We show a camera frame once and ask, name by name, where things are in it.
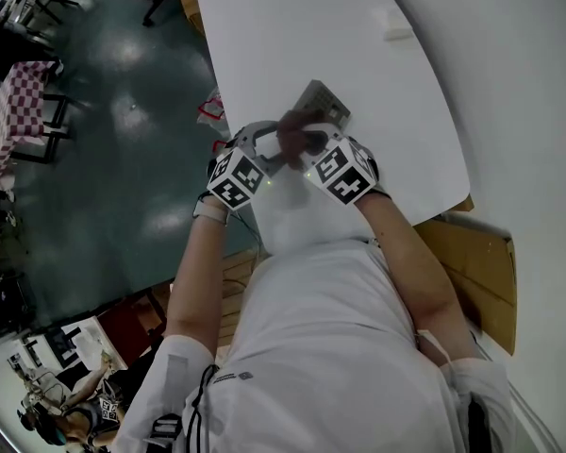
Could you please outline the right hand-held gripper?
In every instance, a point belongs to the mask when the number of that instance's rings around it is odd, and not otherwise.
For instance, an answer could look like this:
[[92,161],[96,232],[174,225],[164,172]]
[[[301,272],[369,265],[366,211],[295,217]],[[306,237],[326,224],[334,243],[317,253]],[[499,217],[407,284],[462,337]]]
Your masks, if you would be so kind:
[[378,183],[371,152],[332,124],[302,129],[306,148],[301,154],[304,177],[342,205],[355,203]]

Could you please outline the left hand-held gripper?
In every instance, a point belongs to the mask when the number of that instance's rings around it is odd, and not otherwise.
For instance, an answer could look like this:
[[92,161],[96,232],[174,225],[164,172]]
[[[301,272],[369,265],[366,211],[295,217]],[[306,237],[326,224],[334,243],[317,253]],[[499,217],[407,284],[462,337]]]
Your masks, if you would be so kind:
[[274,137],[277,127],[278,121],[253,122],[234,139],[213,143],[207,190],[230,210],[248,205],[260,186],[270,185],[275,174],[287,165],[282,153],[266,157],[257,150],[258,139]]

